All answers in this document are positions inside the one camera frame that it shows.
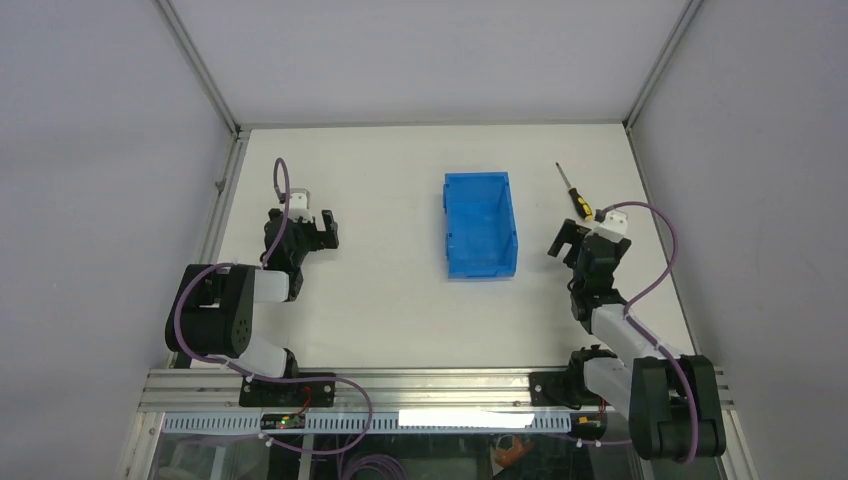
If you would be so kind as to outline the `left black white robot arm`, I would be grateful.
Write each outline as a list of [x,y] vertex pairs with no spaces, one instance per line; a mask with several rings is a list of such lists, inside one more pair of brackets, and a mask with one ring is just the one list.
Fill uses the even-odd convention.
[[166,321],[166,345],[173,352],[195,353],[245,370],[238,400],[242,407],[306,410],[334,403],[333,373],[301,374],[290,349],[253,330],[255,304],[295,301],[307,255],[338,248],[332,212],[324,210],[321,217],[324,226],[319,228],[312,217],[284,218],[281,210],[271,209],[264,226],[271,255],[266,268],[190,264],[185,269]]

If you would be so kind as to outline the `right aluminium frame post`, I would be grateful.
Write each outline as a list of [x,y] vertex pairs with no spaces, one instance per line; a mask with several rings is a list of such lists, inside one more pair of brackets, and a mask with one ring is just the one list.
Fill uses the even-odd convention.
[[622,124],[627,134],[630,134],[637,124],[643,109],[648,103],[655,87],[660,82],[660,79],[662,78],[668,64],[671,62],[680,43],[683,41],[685,34],[701,10],[703,3],[704,0],[688,0],[685,3],[680,16],[661,48],[655,62],[650,68],[645,81],[631,105],[631,108],[624,117]]

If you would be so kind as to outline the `blue plastic bin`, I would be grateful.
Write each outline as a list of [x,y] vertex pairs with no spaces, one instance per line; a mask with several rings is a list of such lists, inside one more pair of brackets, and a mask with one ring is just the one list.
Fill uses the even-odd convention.
[[452,280],[512,278],[518,232],[506,172],[447,173],[445,257]]

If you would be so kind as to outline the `aluminium frame post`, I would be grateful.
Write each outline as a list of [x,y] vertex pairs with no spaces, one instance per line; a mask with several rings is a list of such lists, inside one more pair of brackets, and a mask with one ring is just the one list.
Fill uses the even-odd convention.
[[650,68],[645,81],[631,105],[631,108],[624,117],[622,124],[627,134],[630,134],[637,124],[643,109],[648,103],[655,87],[660,82],[660,79],[662,78],[668,64],[671,62],[680,43],[683,41],[685,34],[701,10],[703,3],[704,0],[688,0],[685,3],[680,16],[661,48],[655,62]]
[[210,101],[218,118],[232,135],[238,136],[241,131],[239,122],[224,99],[221,90],[177,11],[176,5],[170,0],[153,0],[152,3],[159,11],[165,26],[175,40],[184,60],[196,77],[201,90]]

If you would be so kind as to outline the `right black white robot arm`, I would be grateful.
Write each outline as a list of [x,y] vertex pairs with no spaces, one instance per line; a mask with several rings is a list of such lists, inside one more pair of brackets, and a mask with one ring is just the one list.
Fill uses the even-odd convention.
[[645,460],[720,457],[726,433],[715,368],[703,355],[664,345],[614,286],[631,246],[626,221],[608,215],[594,228],[563,222],[548,254],[565,255],[571,313],[599,344],[571,353],[568,364],[528,376],[534,407],[612,407],[628,422]]

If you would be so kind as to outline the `yellow black handled screwdriver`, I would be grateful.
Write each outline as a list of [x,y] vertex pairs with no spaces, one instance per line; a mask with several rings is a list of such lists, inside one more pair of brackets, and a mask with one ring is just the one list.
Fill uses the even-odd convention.
[[563,182],[565,183],[567,193],[569,195],[569,198],[571,199],[575,211],[584,221],[591,221],[594,218],[594,213],[589,203],[585,200],[585,198],[580,194],[578,189],[569,180],[561,164],[559,162],[556,162],[555,166]]

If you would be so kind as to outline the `aluminium mounting rail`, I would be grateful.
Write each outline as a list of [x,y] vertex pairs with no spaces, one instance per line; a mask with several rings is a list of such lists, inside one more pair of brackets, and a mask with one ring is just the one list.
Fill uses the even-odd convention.
[[[360,385],[376,412],[404,409],[536,410],[552,409],[542,399],[548,386],[532,384],[529,368],[339,368],[338,377]],[[292,402],[257,395],[255,387],[230,370],[218,368],[153,369],[148,373],[139,412],[264,411],[293,413],[310,399],[311,412],[363,412],[363,396],[352,386],[337,382],[317,384]]]

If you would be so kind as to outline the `orange object under table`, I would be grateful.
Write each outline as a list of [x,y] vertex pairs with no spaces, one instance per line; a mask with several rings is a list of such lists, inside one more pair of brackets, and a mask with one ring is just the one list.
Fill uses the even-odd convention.
[[492,459],[495,465],[508,468],[523,458],[535,447],[535,443],[525,436],[501,435],[492,446]]

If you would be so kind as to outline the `left aluminium frame post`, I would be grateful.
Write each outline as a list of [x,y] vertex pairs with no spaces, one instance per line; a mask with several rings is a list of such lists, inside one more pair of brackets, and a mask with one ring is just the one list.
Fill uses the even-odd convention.
[[224,99],[221,90],[177,11],[176,5],[170,0],[153,0],[152,3],[159,11],[165,26],[175,40],[184,60],[196,77],[201,90],[210,101],[218,118],[232,135],[238,136],[241,131],[239,122]]

